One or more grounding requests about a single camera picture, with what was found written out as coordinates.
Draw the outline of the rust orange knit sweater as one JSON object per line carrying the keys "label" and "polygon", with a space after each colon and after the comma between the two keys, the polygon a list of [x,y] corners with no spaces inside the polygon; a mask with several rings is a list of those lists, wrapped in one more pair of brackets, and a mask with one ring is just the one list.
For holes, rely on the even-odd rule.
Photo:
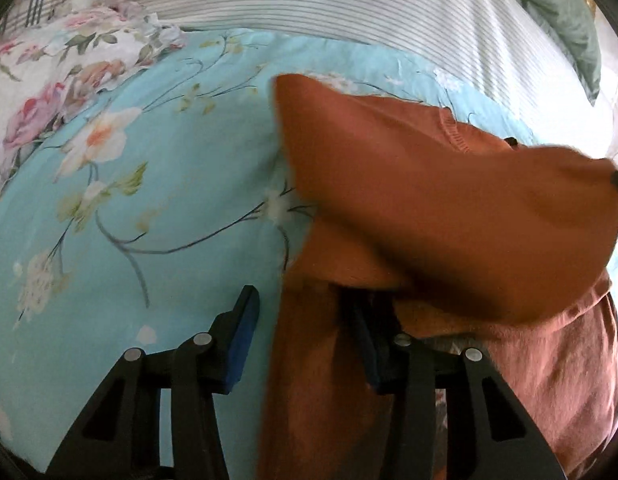
{"label": "rust orange knit sweater", "polygon": [[389,401],[338,328],[341,287],[382,292],[409,335],[439,348],[476,340],[567,477],[586,474],[618,419],[614,164],[303,75],[273,92],[315,220],[285,276],[258,477],[379,474]]}

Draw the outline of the green pillow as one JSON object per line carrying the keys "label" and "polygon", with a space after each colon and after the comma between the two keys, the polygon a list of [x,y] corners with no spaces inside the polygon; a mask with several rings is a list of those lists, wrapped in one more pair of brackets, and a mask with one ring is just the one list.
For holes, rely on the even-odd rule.
{"label": "green pillow", "polygon": [[602,57],[585,0],[516,0],[570,62],[590,103],[600,93]]}

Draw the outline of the light blue floral bedsheet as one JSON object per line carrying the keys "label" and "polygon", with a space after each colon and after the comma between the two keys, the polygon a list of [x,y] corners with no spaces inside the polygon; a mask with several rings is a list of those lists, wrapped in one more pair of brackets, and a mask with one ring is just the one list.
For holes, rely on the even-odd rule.
{"label": "light blue floral bedsheet", "polygon": [[193,32],[24,163],[0,199],[0,441],[38,469],[132,347],[178,347],[246,284],[260,318],[216,402],[230,476],[254,477],[283,272],[310,210],[272,103],[276,76],[451,110],[534,143],[518,115],[420,56],[281,32]]}

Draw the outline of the white striped blanket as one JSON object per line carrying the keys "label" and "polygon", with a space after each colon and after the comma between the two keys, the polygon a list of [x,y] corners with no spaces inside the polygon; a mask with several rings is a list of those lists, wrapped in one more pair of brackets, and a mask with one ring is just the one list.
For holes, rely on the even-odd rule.
{"label": "white striped blanket", "polygon": [[135,1],[186,28],[272,29],[412,52],[507,107],[541,141],[610,151],[596,102],[516,0]]}

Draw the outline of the white pink floral pillow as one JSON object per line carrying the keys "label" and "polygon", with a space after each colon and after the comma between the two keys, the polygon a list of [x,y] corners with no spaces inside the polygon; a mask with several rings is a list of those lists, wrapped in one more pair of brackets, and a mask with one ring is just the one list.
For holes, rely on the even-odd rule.
{"label": "white pink floral pillow", "polygon": [[67,0],[0,40],[0,195],[33,143],[183,44],[178,26],[133,0]]}

